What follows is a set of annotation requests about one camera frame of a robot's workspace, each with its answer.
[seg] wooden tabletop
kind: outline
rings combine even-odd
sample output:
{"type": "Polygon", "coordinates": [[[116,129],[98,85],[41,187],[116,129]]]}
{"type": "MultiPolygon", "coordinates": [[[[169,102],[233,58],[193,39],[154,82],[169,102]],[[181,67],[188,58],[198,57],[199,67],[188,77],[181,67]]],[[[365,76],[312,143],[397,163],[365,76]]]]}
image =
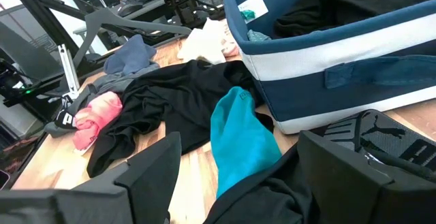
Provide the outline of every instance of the wooden tabletop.
{"type": "MultiPolygon", "coordinates": [[[[158,48],[154,61],[161,67],[181,63],[176,56],[182,43],[183,40],[177,40],[158,48]]],[[[90,77],[85,84],[93,82],[102,75],[104,74],[90,77]]],[[[258,108],[257,111],[269,114],[266,106],[258,108]]],[[[386,114],[404,126],[436,140],[436,99],[398,108],[386,114]]],[[[147,135],[138,135],[135,138],[137,149],[134,154],[164,136],[164,123],[147,135]]],[[[277,128],[274,129],[274,136],[282,153],[293,146],[298,138],[297,135],[284,135],[277,128]]],[[[91,147],[83,156],[73,153],[72,137],[72,133],[56,139],[47,136],[13,189],[71,189],[89,180],[86,169],[93,148],[91,147]]],[[[122,161],[124,160],[114,162],[112,167],[122,161]]],[[[215,201],[217,175],[210,142],[182,156],[178,180],[170,204],[172,224],[196,224],[205,220],[215,201]]]]}

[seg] storage bin handle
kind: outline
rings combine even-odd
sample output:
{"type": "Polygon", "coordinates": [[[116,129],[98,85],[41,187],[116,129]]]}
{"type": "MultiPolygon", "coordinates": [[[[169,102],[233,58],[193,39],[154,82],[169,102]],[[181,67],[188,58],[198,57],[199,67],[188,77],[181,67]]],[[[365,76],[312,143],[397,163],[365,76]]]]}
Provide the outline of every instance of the storage bin handle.
{"type": "Polygon", "coordinates": [[[326,69],[324,79],[327,89],[356,83],[398,86],[434,82],[436,57],[377,57],[342,63],[326,69]]]}

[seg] clothes hanger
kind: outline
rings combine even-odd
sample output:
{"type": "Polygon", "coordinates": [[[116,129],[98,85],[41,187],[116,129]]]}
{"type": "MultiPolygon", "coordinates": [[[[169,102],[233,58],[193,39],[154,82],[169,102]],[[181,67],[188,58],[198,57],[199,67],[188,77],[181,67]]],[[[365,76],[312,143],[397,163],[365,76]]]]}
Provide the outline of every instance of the clothes hanger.
{"type": "Polygon", "coordinates": [[[133,27],[145,31],[163,31],[167,33],[176,34],[175,37],[168,39],[162,43],[159,43],[154,47],[168,43],[169,41],[178,39],[184,35],[189,35],[191,33],[191,29],[187,27],[166,25],[166,24],[154,23],[154,22],[142,22],[137,20],[128,20],[125,18],[121,18],[120,16],[117,16],[114,13],[112,13],[110,9],[106,7],[97,10],[95,12],[92,12],[90,14],[87,14],[84,17],[84,19],[87,25],[87,36],[85,37],[83,44],[80,46],[76,56],[73,58],[73,63],[75,67],[79,65],[82,58],[87,53],[89,46],[91,46],[92,41],[94,40],[95,36],[97,36],[98,31],[100,30],[102,24],[116,25],[120,27],[133,27]]]}

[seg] blue and white storage bin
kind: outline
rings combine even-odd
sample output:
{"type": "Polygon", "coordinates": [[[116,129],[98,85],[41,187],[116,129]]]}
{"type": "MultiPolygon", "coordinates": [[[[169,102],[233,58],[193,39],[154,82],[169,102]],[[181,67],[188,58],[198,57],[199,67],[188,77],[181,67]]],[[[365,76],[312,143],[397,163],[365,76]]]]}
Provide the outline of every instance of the blue and white storage bin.
{"type": "Polygon", "coordinates": [[[245,1],[224,0],[225,14],[243,61],[282,132],[436,97],[436,0],[265,42],[250,42],[248,30],[274,36],[274,21],[296,0],[264,0],[268,13],[248,24],[238,9],[245,1]]]}

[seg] teal sock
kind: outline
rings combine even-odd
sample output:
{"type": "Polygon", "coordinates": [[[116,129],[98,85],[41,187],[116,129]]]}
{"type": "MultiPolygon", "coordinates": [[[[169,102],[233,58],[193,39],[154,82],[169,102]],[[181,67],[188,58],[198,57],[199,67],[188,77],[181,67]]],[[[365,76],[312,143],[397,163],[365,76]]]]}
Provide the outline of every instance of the teal sock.
{"type": "Polygon", "coordinates": [[[218,167],[217,198],[281,157],[274,135],[255,117],[254,108],[250,92],[233,87],[213,111],[211,143],[218,167]]]}

